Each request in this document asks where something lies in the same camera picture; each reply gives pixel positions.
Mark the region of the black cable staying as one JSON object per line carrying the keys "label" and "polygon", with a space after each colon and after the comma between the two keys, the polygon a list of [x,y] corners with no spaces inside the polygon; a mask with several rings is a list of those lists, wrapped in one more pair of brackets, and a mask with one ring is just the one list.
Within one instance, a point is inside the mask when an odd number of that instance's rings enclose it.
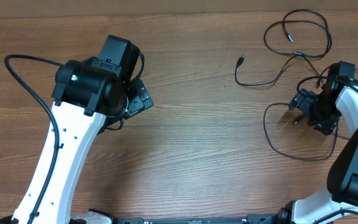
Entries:
{"label": "black cable staying", "polygon": [[277,103],[272,103],[272,104],[268,105],[266,107],[266,109],[264,110],[264,113],[263,113],[263,129],[264,129],[266,140],[267,140],[270,148],[273,151],[275,151],[277,154],[281,155],[281,156],[285,156],[285,157],[290,158],[290,159],[294,159],[294,160],[298,160],[298,161],[304,161],[304,162],[325,161],[325,160],[329,159],[333,155],[333,152],[335,150],[338,138],[341,138],[341,139],[344,139],[344,140],[350,140],[350,137],[344,137],[344,136],[338,135],[339,128],[338,128],[338,126],[336,126],[335,132],[333,134],[331,134],[331,135],[334,135],[333,147],[332,147],[331,151],[329,152],[329,154],[326,157],[320,157],[320,158],[296,157],[296,156],[292,156],[292,155],[289,155],[289,154],[285,154],[284,152],[281,152],[281,151],[279,151],[278,149],[276,149],[274,147],[274,145],[272,144],[272,142],[271,142],[271,140],[269,138],[269,133],[267,131],[267,124],[266,124],[267,112],[271,107],[278,106],[278,105],[283,105],[283,106],[288,106],[289,107],[289,103],[284,103],[284,102],[277,102]]}

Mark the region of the black cable pulled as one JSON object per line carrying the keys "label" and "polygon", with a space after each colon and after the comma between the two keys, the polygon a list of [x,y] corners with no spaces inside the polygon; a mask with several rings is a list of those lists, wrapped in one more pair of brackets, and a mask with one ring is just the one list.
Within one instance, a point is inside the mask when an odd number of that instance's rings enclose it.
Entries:
{"label": "black cable pulled", "polygon": [[333,46],[327,19],[318,11],[295,9],[269,25],[263,42],[272,52],[323,58]]}

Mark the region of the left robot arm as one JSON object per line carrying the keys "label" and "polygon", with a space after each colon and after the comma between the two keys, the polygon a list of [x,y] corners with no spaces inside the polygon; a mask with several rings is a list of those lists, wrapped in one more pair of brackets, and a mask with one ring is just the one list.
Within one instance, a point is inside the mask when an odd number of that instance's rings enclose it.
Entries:
{"label": "left robot arm", "polygon": [[1,223],[112,223],[110,214],[91,209],[72,215],[81,170],[98,134],[153,106],[137,64],[144,64],[131,41],[109,35],[97,57],[59,63],[46,106],[50,127],[32,181],[14,213]]}

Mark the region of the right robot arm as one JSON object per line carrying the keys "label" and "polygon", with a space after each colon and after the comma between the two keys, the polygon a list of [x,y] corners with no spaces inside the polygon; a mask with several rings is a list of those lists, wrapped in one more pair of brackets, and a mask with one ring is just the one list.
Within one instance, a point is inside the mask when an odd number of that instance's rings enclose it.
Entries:
{"label": "right robot arm", "polygon": [[329,170],[326,187],[302,200],[293,200],[266,223],[332,223],[348,214],[358,216],[358,80],[356,66],[340,61],[330,65],[322,91],[316,94],[298,87],[287,103],[289,110],[301,110],[309,126],[329,135],[337,134],[340,118],[346,121],[347,144]]}

